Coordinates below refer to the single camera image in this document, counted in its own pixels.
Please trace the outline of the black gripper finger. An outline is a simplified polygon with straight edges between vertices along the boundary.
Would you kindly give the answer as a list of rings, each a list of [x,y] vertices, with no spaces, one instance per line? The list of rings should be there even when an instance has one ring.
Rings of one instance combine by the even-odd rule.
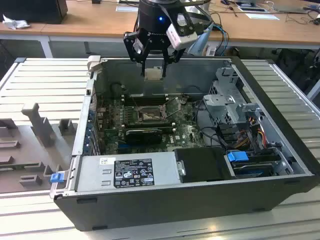
[[[146,59],[150,53],[150,37],[148,36],[147,31],[135,31],[128,32],[126,31],[123,36],[123,42],[125,48],[128,52],[130,60],[141,64],[141,76],[145,76],[145,67]],[[142,48],[140,52],[136,51],[135,44],[138,42],[141,43]]]
[[[162,43],[162,55],[163,55],[163,61],[162,61],[162,76],[166,76],[167,72],[167,66],[172,63],[177,63],[180,58],[182,57],[183,53],[185,52],[186,48],[180,49],[180,50],[174,50],[171,55],[168,53],[168,47],[171,45],[170,40],[166,38]]]

